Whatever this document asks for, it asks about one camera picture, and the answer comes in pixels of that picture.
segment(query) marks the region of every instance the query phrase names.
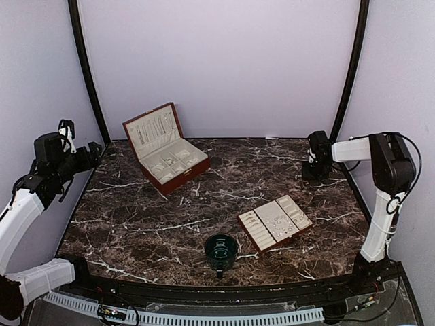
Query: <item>lavender wall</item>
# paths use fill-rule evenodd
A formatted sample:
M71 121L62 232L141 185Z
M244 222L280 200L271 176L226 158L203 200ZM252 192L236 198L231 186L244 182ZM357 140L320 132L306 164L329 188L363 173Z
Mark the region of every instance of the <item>lavender wall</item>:
M372 1L341 140L400 131L420 147L423 173L402 209L391 255L402 260L427 324L435 321L435 2ZM370 164L353 174L373 209Z
M76 126L77 146L103 143L75 50L66 1L2 1L0 10L0 198L28 173L33 141L61 119ZM31 226L8 266L15 272L51 260L89 173L78 175L65 201Z
M174 101L187 137L306 137L330 130L359 1L81 0L114 139Z

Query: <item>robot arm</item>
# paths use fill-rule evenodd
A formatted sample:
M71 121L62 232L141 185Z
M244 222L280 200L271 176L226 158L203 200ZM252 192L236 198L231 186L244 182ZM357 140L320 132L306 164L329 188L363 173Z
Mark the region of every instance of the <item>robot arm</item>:
M333 162L372 161L376 205L360 255L368 263L381 261L396 232L400 204L415 179L415 165L403 137L397 133L370 134L331 144L324 131L317 131L308 140L309 161L302 166L304 179L327 179Z
M89 143L75 148L74 123L62 120L59 131L45 134L35 141L35 160L30 173L17 180L9 205L0 215L0 315L17 319L22 309L37 297L77 278L77 262L53 259L24 272L6 274L18 243L30 225L60 194L65 198L76 173L101 163L102 147Z

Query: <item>red wooden jewelry box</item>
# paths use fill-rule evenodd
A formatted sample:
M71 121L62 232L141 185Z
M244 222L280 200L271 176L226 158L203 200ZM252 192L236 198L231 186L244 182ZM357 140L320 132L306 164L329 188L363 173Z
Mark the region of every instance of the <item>red wooden jewelry box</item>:
M183 138L174 103L124 122L142 173L166 195L210 168L210 158Z

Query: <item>black metal pole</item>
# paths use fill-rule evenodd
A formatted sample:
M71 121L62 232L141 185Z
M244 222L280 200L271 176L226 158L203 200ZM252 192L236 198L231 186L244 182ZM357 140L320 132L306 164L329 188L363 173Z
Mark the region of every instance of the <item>black metal pole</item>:
M80 13L77 0L68 0L68 6L69 15L71 17L71 24L73 26L75 46L77 48L80 66L82 66L83 78L86 84L86 89L88 90L90 104L92 105L92 110L94 111L95 119L97 120L97 124L100 129L101 136L103 137L103 141L107 146L108 144L110 144L111 140L109 136L109 131L104 121L103 112L101 111L100 102L98 101L97 91L95 90L92 73L90 72L90 65L88 55L86 53L86 46L84 44L82 24L80 23Z
M335 143L338 138L341 126L343 125L343 120L345 119L347 105L351 97L353 82L355 81L358 62L360 60L364 31L366 30L369 3L370 0L361 0L360 2L360 13L358 14L358 23L356 26L355 39L353 41L352 55L349 63L349 69L347 71L345 87L343 88L340 105L338 106L337 115L335 117L334 125L329 137L331 143Z

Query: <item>white cable tray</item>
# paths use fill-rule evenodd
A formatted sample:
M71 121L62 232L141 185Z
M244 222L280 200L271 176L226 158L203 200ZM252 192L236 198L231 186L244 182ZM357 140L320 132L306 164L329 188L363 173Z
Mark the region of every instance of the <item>white cable tray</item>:
M61 306L68 310L98 318L99 303L96 300L84 297L66 295L57 292L47 294L44 301ZM127 315L125 321L106 317L108 321L123 323L124 325L136 325L136 314L132 309L112 307ZM323 321L323 308L312 308L294 312L279 314L261 314L256 316L181 316L175 314L156 314L138 310L140 325L165 325L165 326L287 326L303 325Z

